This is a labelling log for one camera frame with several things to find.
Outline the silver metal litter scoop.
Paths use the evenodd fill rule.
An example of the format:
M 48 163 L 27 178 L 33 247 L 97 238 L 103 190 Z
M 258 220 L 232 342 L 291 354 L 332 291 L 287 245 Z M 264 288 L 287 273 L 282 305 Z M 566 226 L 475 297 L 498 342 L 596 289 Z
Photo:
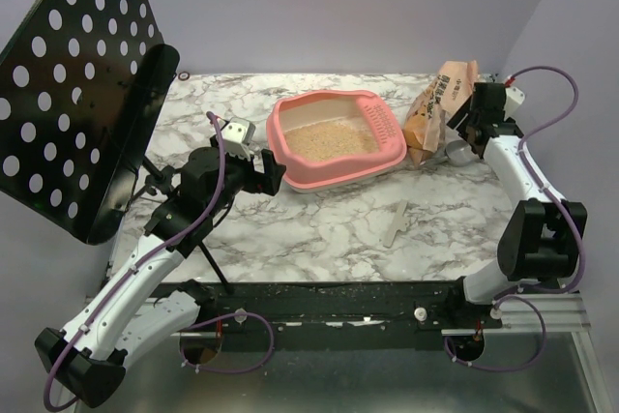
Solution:
M 466 141 L 459 139 L 447 143 L 431 160 L 452 166 L 466 166 L 476 160 L 476 155 Z

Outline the beige cat litter bag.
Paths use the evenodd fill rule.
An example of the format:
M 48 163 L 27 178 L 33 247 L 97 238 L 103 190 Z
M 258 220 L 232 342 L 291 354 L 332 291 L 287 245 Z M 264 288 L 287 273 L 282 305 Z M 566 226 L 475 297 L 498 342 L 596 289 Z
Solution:
M 447 123 L 472 96 L 478 77 L 476 60 L 447 61 L 411 104 L 402 132 L 415 167 L 420 167 L 444 146 Z

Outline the grey bag sealing clip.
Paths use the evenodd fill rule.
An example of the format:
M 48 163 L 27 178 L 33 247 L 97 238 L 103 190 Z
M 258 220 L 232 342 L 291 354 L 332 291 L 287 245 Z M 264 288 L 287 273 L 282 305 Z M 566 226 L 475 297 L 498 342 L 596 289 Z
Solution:
M 394 213 L 392 221 L 382 239 L 382 245 L 385 248 L 390 248 L 393 245 L 393 242 L 395 241 L 396 236 L 400 232 L 407 231 L 410 225 L 410 219 L 406 215 L 407 206 L 408 206 L 408 202 L 406 200 L 401 200 L 398 203 L 396 212 Z

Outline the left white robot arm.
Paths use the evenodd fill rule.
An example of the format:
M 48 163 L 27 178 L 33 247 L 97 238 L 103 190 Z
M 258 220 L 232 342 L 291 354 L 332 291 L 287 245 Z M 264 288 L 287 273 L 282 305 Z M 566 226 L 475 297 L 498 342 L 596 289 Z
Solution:
M 173 293 L 173 306 L 135 314 L 162 280 L 177 268 L 214 228 L 214 217 L 238 192 L 275 195 L 285 166 L 262 150 L 264 169 L 252 159 L 222 147 L 192 151 L 180 170 L 180 184 L 152 214 L 145 233 L 121 270 L 76 317 L 60 330 L 45 328 L 35 340 L 47 371 L 44 407 L 64 410 L 51 400 L 58 382 L 92 408 L 106 402 L 130 364 L 172 333 L 207 329 L 215 316 L 209 295 L 197 283 Z

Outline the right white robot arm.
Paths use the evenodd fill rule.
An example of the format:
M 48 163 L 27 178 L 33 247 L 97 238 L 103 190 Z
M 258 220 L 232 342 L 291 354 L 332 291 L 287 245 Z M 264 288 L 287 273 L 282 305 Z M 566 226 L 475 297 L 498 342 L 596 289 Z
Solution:
M 478 319 L 479 305 L 518 288 L 558 291 L 581 256 L 586 208 L 567 200 L 530 158 L 520 128 L 506 113 L 518 95 L 503 83 L 477 82 L 448 123 L 496 174 L 513 207 L 496 259 L 465 277 L 463 294 L 445 304 L 447 320 L 459 328 Z

